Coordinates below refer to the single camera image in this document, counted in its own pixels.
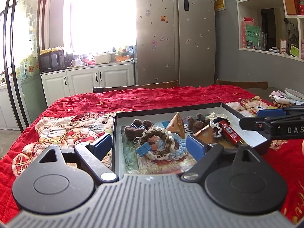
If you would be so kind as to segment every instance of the double-door refrigerator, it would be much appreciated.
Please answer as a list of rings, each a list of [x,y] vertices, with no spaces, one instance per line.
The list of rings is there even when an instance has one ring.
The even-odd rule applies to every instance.
[[[47,108],[39,75],[46,0],[0,0],[0,128],[23,131]]]
[[[214,84],[213,0],[136,0],[136,82]]]

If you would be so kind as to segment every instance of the microwave oven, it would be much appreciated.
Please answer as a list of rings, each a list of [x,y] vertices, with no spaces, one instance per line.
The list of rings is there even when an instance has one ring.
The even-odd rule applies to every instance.
[[[66,69],[73,58],[65,50],[51,51],[38,56],[40,73]]]

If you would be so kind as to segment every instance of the wooden chair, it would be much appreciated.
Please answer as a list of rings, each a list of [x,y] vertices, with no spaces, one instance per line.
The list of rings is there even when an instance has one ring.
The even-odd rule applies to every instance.
[[[104,93],[104,92],[110,92],[110,91],[121,91],[121,90],[136,89],[136,88],[149,88],[149,89],[163,88],[163,89],[166,89],[166,88],[172,88],[172,87],[178,87],[178,86],[179,86],[178,81],[169,81],[169,82],[163,82],[163,83],[128,86],[128,87],[93,87],[93,93]]]
[[[267,81],[258,81],[258,82],[239,82],[239,81],[221,81],[216,80],[216,84],[219,86],[222,85],[231,85],[231,86],[237,86],[244,89],[248,88],[262,88],[263,90],[267,90],[268,88],[268,82]]]

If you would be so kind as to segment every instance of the window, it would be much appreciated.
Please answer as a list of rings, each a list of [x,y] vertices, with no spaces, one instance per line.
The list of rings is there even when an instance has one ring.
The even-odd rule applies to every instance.
[[[136,44],[135,0],[72,0],[71,45],[77,53]]]

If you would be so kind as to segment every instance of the tile floor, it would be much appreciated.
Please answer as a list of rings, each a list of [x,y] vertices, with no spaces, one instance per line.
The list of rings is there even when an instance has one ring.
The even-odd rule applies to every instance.
[[[9,151],[12,144],[20,136],[21,132],[17,130],[0,129],[0,159]]]

